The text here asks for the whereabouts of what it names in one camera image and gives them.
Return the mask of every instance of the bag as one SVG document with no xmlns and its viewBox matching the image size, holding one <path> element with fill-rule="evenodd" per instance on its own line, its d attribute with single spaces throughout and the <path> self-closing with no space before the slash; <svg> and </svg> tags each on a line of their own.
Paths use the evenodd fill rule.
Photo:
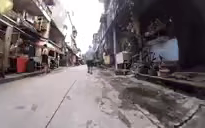
<svg viewBox="0 0 205 128">
<path fill-rule="evenodd" d="M 0 0 L 0 14 L 3 15 L 13 9 L 11 0 Z"/>
</svg>

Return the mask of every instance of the crack in road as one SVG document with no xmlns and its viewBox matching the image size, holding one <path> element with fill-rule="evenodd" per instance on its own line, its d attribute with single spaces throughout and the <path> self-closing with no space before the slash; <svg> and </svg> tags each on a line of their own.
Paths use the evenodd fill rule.
<svg viewBox="0 0 205 128">
<path fill-rule="evenodd" d="M 199 112 L 200 109 L 202 109 L 203 107 L 205 107 L 205 104 L 199 104 L 198 108 L 190 115 L 188 116 L 187 119 L 185 119 L 184 121 L 182 121 L 180 124 L 175 125 L 174 128 L 180 128 L 183 125 L 187 124 L 190 120 L 192 120 L 194 118 L 194 116 Z"/>
<path fill-rule="evenodd" d="M 77 80 L 75 80 L 73 82 L 73 84 L 69 87 L 68 91 L 65 93 L 65 95 L 63 96 L 61 102 L 59 103 L 58 107 L 56 108 L 56 110 L 54 111 L 53 115 L 51 116 L 50 120 L 48 121 L 48 123 L 46 124 L 45 128 L 48 128 L 48 126 L 50 125 L 50 123 L 52 122 L 53 118 L 55 117 L 55 115 L 57 114 L 59 108 L 61 107 L 62 103 L 64 102 L 65 98 L 67 97 L 68 93 L 71 91 L 71 89 L 73 88 L 73 86 L 75 85 Z"/>
</svg>

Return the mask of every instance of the weathered wall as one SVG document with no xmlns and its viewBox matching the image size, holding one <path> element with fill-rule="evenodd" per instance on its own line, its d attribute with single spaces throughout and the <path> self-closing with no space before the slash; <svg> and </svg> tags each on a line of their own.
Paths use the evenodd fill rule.
<svg viewBox="0 0 205 128">
<path fill-rule="evenodd" d="M 155 61 L 157 62 L 161 61 L 159 55 L 164 58 L 164 61 L 179 60 L 178 41 L 176 39 L 152 45 L 150 51 L 155 53 L 154 57 L 156 57 Z"/>
<path fill-rule="evenodd" d="M 172 16 L 179 41 L 179 62 L 183 68 L 205 66 L 205 0 L 154 0 L 141 20 Z"/>
<path fill-rule="evenodd" d="M 56 0 L 55 2 L 55 6 L 51 7 L 52 19 L 54 20 L 58 29 L 65 35 L 64 25 L 65 20 L 67 19 L 66 10 L 60 1 Z"/>
</svg>

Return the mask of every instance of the hanging cloth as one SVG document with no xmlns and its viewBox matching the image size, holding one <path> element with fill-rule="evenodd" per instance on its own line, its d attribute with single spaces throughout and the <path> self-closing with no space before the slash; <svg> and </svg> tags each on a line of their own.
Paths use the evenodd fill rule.
<svg viewBox="0 0 205 128">
<path fill-rule="evenodd" d="M 0 0 L 0 14 L 3 15 L 13 9 L 12 0 Z"/>
</svg>

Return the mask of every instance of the narrow alley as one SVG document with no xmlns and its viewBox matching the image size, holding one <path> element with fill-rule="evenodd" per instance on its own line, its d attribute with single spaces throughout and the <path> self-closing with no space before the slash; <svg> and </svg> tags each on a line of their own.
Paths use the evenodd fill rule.
<svg viewBox="0 0 205 128">
<path fill-rule="evenodd" d="M 0 128 L 205 127 L 205 101 L 110 70 L 86 71 L 0 85 Z"/>
<path fill-rule="evenodd" d="M 119 111 L 117 93 L 106 94 L 116 100 L 115 106 L 106 103 L 104 85 L 99 81 L 80 66 L 0 85 L 0 128 L 128 127 L 125 114 L 133 116 L 138 112 Z M 114 110 L 117 115 L 107 114 Z M 151 126 L 143 118 L 141 128 Z"/>
</svg>

